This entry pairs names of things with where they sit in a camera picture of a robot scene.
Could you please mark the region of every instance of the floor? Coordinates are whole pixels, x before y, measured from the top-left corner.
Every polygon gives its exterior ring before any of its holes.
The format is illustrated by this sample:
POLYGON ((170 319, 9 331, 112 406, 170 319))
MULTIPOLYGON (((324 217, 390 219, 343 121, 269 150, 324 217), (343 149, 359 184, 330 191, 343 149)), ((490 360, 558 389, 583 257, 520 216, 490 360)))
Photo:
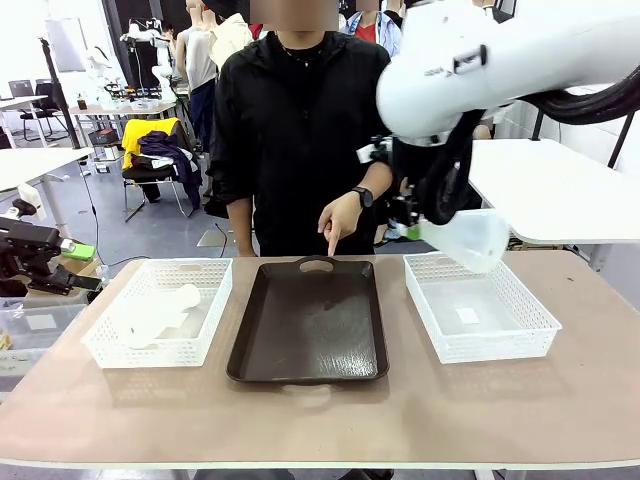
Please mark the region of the floor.
MULTIPOLYGON (((58 142, 60 146, 69 146, 67 141, 58 142)), ((39 142, 19 146, 38 147, 39 142)), ((191 219, 184 218, 178 210, 175 197, 170 187, 162 186, 162 200, 158 204, 147 205, 128 224, 124 223, 124 197, 122 180, 118 172, 111 174, 92 174, 86 177, 86 186, 80 176, 78 166, 68 165, 53 172, 60 177, 68 178, 63 183, 54 184, 55 192, 62 210, 69 222, 74 238, 90 244, 97 244, 103 262, 111 267, 111 276, 126 265, 127 258, 149 256, 153 258, 174 257, 230 257, 236 255, 233 246, 224 250, 220 247, 204 248, 196 244, 202 235, 220 227, 227 231, 228 222, 196 212, 191 219), (95 204, 98 225, 91 210, 87 188, 95 204)), ((186 196, 181 199, 187 204, 186 196)), ((132 197, 141 199, 141 192, 134 191, 132 197)), ((0 211, 9 208, 11 194, 0 196, 0 211)), ((48 218, 44 225, 53 225, 48 218)), ((379 250, 379 253, 420 253, 429 251, 430 247, 423 243, 390 244, 379 250)), ((293 470, 296 480, 336 480, 344 470, 293 470)), ((201 471, 196 480, 285 480, 291 478, 286 471, 201 471)), ((394 477, 397 480, 472 480, 469 471, 420 471, 398 470, 394 477)), ((37 469, 0 465, 2 480, 173 480, 170 471, 135 471, 135 470, 60 470, 37 469)), ((532 472, 527 480, 632 480, 640 479, 640 468, 580 471, 580 472, 532 472)))

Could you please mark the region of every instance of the plastic container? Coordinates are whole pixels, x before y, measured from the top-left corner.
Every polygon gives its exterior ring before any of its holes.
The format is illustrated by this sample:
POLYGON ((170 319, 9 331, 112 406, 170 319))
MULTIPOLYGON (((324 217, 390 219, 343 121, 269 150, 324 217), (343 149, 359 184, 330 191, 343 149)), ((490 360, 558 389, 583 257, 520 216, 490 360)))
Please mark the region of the plastic container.
POLYGON ((66 330, 85 305, 22 308, 0 311, 0 328, 11 335, 14 349, 21 337, 28 337, 28 347, 48 348, 66 330))
POLYGON ((0 351, 0 401, 22 380, 85 305, 0 311, 0 328, 12 346, 0 351))
POLYGON ((231 259, 147 260, 82 341, 100 368, 202 366, 232 286, 231 259), (167 328, 146 348, 129 348, 120 341, 121 324, 130 322, 127 314, 154 321, 149 312, 127 310, 130 299, 151 299, 186 284, 198 288, 202 301, 180 328, 167 328))
POLYGON ((72 290, 64 295, 29 295, 27 297, 0 297, 1 310, 18 310, 21 308, 61 307, 67 305, 88 305, 88 290, 72 290))
POLYGON ((447 225, 420 221, 420 238, 475 273, 498 265, 509 243, 509 225, 494 209, 458 212, 447 225))
POLYGON ((544 357, 560 323, 499 262, 473 273, 442 253, 404 257, 407 288, 441 363, 544 357))

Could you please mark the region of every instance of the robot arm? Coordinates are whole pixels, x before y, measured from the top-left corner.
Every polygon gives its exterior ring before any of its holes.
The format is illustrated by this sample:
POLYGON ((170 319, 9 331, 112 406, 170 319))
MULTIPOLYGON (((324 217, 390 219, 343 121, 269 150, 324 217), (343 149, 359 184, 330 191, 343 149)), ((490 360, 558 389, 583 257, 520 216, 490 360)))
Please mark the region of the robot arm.
POLYGON ((553 15, 497 24, 467 0, 426 1, 407 11, 402 49, 378 84, 380 116, 409 151, 393 155, 413 187, 402 197, 407 221, 444 225, 460 210, 473 130, 488 110, 522 99, 585 125, 640 109, 638 2, 557 2, 553 15), (594 95, 564 91, 612 82, 594 95))
POLYGON ((151 19, 145 22, 139 22, 138 20, 129 20, 129 32, 120 37, 120 41, 129 44, 141 42, 150 43, 154 47, 162 47, 169 45, 169 40, 162 36, 160 31, 160 20, 151 19))
POLYGON ((75 249, 71 240, 60 237, 55 228, 20 220, 27 215, 37 215, 40 219, 46 215, 35 188, 21 185, 18 191, 20 198, 0 215, 0 290, 4 290, 3 286, 12 287, 11 279, 22 275, 31 280, 29 288, 57 295, 68 295, 73 287, 99 291, 102 280, 75 275, 55 260, 63 252, 75 249))

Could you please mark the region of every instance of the office chair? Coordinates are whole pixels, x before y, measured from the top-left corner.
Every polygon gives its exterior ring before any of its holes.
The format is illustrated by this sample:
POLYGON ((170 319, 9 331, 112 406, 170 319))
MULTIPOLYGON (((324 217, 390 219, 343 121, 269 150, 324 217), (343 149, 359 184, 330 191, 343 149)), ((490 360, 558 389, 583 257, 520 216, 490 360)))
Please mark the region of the office chair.
MULTIPOLYGON (((36 116, 38 119, 44 118, 47 120, 47 125, 49 125, 49 134, 45 135, 47 140, 58 141, 63 138, 67 138, 69 136, 69 130, 67 130, 67 126, 62 123, 60 117, 55 115, 55 113, 60 111, 60 107, 58 103, 53 98, 53 83, 40 83, 36 85, 36 95, 46 95, 47 98, 43 98, 42 100, 38 100, 33 102, 33 106, 36 108, 36 116), (51 123, 49 122, 50 118, 55 118, 58 123, 62 126, 66 135, 62 137, 52 138, 53 130, 51 129, 51 123)), ((21 110, 22 115, 20 115, 20 119, 22 120, 23 126, 23 137, 27 142, 34 142, 38 140, 38 138, 27 138, 27 120, 36 120, 33 118, 33 114, 27 110, 21 110)))
MULTIPOLYGON (((191 152, 193 155, 192 162, 196 165, 198 164, 198 156, 195 154, 191 143, 189 142, 189 137, 184 131, 184 127, 182 122, 177 122, 175 127, 173 128, 172 134, 176 135, 178 139, 178 146, 183 150, 187 150, 191 152)), ((173 166, 167 166, 155 170, 149 170, 146 168, 140 168, 132 166, 126 170, 122 171, 122 178, 124 179, 124 212, 125 212, 125 223, 128 223, 142 208, 147 204, 147 198, 149 198, 150 203, 155 203, 157 198, 160 197, 160 191, 158 185, 163 183, 170 183, 173 188, 173 193, 176 197, 176 201, 178 202, 178 208, 182 215, 186 218, 191 218, 193 215, 193 211, 187 215, 184 209, 182 208, 182 203, 180 202, 180 197, 178 197, 178 191, 176 190, 176 183, 180 183, 178 181, 178 175, 176 174, 173 166), (131 214, 129 214, 129 200, 127 196, 127 187, 132 186, 140 186, 143 190, 142 203, 136 207, 131 214)))

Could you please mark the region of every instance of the table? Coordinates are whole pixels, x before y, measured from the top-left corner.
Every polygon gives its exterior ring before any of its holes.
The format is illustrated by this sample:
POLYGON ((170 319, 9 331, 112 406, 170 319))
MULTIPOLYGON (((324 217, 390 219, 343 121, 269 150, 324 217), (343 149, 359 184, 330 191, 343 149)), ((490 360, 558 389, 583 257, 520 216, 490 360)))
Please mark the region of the table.
POLYGON ((38 126, 38 135, 40 136, 40 141, 42 142, 42 146, 47 148, 47 140, 44 136, 44 131, 42 130, 42 125, 40 125, 40 120, 36 115, 36 109, 33 102, 37 102, 38 100, 42 100, 43 98, 47 98, 46 95, 34 95, 31 97, 17 97, 13 100, 0 100, 0 120, 2 120, 2 128, 5 132, 7 132, 7 137, 9 137, 9 143, 11 143, 12 148, 16 148, 16 142, 13 139, 13 135, 11 135, 11 129, 9 128, 9 122, 7 121, 6 115, 4 112, 9 110, 19 110, 24 107, 28 107, 31 109, 31 114, 33 115, 33 119, 36 121, 36 125, 38 126))
POLYGON ((65 238, 71 232, 56 200, 51 180, 47 173, 68 163, 87 158, 93 153, 91 148, 73 150, 71 148, 20 148, 0 150, 0 191, 16 188, 18 185, 39 178, 47 197, 56 228, 65 238))
POLYGON ((401 256, 374 262, 391 368, 335 387, 225 374, 258 266, 234 287, 202 368, 100 370, 80 340, 130 263, 0 406, 0 461, 70 468, 576 469, 640 464, 640 315, 577 256, 507 263, 558 318, 542 359, 443 366, 401 256))
POLYGON ((552 140, 476 141, 469 181, 521 240, 603 245, 596 271, 604 244, 640 240, 640 182, 552 140))
POLYGON ((122 136, 121 128, 123 128, 124 125, 126 124, 126 120, 123 121, 120 117, 132 117, 132 116, 140 115, 145 118, 150 118, 154 115, 161 115, 163 118, 166 118, 167 112, 172 109, 175 110, 175 108, 176 108, 175 102, 161 103, 155 107, 145 108, 142 110, 135 109, 132 107, 105 109, 99 105, 88 105, 88 108, 86 110, 80 110, 80 108, 78 107, 72 107, 69 109, 69 114, 76 117, 76 121, 78 122, 78 127, 80 127, 80 134, 82 135, 84 144, 85 146, 90 147, 91 144, 87 139, 84 129, 82 128, 83 123, 84 124, 89 123, 91 125, 95 125, 97 123, 114 122, 116 123, 119 129, 120 136, 122 136), (82 120, 80 118, 82 116, 89 117, 89 120, 82 120), (91 119, 91 117, 111 117, 111 116, 115 116, 117 117, 117 119, 112 120, 111 118, 109 118, 108 120, 104 120, 104 121, 91 119))

